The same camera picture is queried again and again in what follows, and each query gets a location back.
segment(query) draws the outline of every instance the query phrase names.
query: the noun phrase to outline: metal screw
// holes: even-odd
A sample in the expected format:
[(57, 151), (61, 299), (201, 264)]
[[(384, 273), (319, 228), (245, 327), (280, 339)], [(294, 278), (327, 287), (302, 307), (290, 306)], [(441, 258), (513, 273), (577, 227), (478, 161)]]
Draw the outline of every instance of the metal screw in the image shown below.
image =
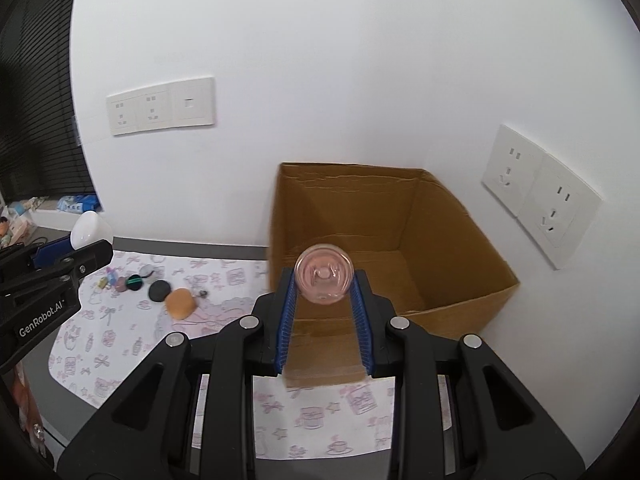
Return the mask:
[(255, 316), (244, 316), (240, 320), (240, 326), (242, 328), (255, 328), (260, 323), (260, 320)]
[(480, 345), (482, 344), (482, 339), (480, 339), (476, 334), (467, 334), (462, 341), (469, 348), (480, 348)]
[(404, 330), (409, 327), (409, 320), (402, 316), (392, 317), (389, 323), (391, 323), (393, 328), (397, 328), (398, 330)]
[(184, 341), (184, 335), (180, 332), (171, 332), (167, 337), (164, 338), (164, 342), (169, 346), (180, 346)]

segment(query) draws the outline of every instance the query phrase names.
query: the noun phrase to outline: power socket panel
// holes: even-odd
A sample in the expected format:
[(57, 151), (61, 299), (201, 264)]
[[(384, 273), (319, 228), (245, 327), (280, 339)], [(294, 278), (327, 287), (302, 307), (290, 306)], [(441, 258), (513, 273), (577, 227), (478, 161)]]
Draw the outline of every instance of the power socket panel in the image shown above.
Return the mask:
[(502, 124), (482, 182), (517, 216), (544, 157), (545, 152), (538, 145)]
[(215, 86), (201, 77), (107, 97), (111, 135), (215, 124)]
[(518, 220), (556, 269), (575, 253), (602, 202), (562, 162), (546, 154)]
[(135, 99), (107, 102), (109, 124), (114, 135), (130, 134), (138, 130), (137, 108)]

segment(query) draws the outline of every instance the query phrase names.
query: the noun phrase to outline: black round object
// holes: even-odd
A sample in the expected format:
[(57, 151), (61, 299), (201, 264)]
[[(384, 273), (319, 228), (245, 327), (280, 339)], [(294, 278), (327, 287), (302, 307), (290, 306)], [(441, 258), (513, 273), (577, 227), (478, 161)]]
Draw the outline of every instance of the black round object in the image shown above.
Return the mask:
[(171, 285), (165, 280), (157, 280), (149, 286), (149, 299), (156, 303), (162, 303), (171, 293)]
[(132, 274), (127, 278), (127, 288), (129, 290), (140, 290), (142, 288), (142, 278), (139, 274)]

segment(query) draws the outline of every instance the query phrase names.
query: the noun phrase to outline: blue gripper pad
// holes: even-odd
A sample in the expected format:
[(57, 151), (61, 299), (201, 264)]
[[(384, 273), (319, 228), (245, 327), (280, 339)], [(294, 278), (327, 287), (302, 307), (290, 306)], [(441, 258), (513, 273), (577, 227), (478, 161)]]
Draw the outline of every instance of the blue gripper pad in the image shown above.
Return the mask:
[(71, 245), (71, 236), (53, 240), (38, 249), (33, 257), (33, 265), (36, 269), (52, 266), (57, 259), (72, 253), (74, 248)]
[(298, 288), (294, 273), (291, 273), (287, 294), (284, 299), (282, 315), (280, 316), (280, 324), (278, 326), (278, 335), (276, 339), (276, 355), (274, 367), (276, 372), (281, 374), (282, 367), (287, 362), (289, 353), (289, 341), (291, 340), (291, 331), (293, 330), (293, 317), (296, 313), (296, 300), (298, 298)]
[(353, 312), (353, 322), (356, 325), (356, 333), (358, 335), (358, 346), (360, 347), (360, 358), (362, 365), (365, 367), (367, 374), (373, 374), (373, 344), (371, 336), (371, 328), (369, 318), (364, 307), (364, 300), (360, 291), (358, 277), (354, 276), (350, 287), (351, 295), (351, 311)]

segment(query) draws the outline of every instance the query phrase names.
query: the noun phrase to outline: pink glass cup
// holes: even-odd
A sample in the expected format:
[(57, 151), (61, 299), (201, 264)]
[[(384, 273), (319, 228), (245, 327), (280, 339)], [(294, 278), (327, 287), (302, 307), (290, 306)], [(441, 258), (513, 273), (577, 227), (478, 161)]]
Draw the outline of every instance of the pink glass cup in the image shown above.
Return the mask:
[(295, 267), (300, 294), (312, 303), (340, 301), (353, 279), (353, 264), (340, 247), (318, 244), (300, 254)]

